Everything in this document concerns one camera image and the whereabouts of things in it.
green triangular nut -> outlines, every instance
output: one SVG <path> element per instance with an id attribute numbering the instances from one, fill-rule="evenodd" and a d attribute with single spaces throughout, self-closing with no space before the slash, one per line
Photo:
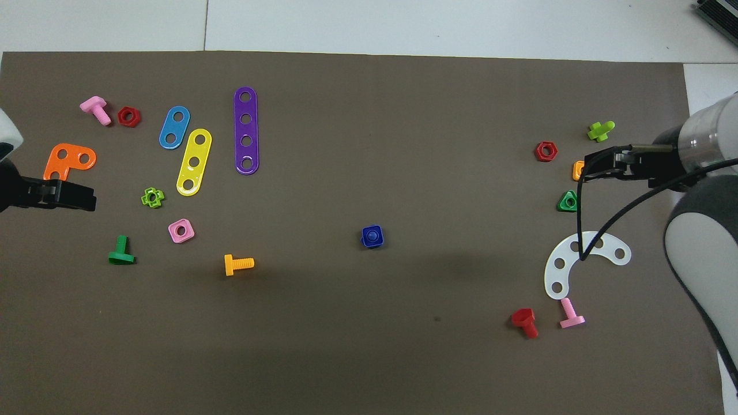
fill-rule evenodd
<path id="1" fill-rule="evenodd" d="M 559 212 L 576 212 L 576 193 L 574 191 L 567 191 L 564 193 L 564 196 L 561 196 L 561 200 L 559 200 L 559 204 L 556 206 L 556 209 Z"/>

perforated plate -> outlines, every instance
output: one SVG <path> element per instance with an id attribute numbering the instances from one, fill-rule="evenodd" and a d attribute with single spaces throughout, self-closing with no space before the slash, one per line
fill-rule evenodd
<path id="1" fill-rule="evenodd" d="M 584 248 L 590 244 L 590 241 L 592 241 L 595 235 L 597 235 L 597 232 L 594 230 L 582 232 L 582 243 L 584 244 Z M 546 270 L 543 276 L 543 281 L 546 288 L 546 294 L 554 300 L 561 300 L 569 295 L 569 271 L 574 263 L 579 260 L 579 252 L 573 250 L 571 247 L 572 242 L 576 242 L 576 240 L 577 237 L 574 233 L 572 236 L 559 242 L 546 261 Z M 601 240 L 602 246 L 599 248 L 595 246 L 590 253 L 591 255 L 604 256 L 615 265 L 625 265 L 630 262 L 630 248 L 625 244 L 625 242 L 609 233 L 602 235 Z M 559 259 L 564 261 L 561 268 L 556 266 L 556 260 Z M 555 283 L 561 284 L 561 292 L 554 291 Z"/>

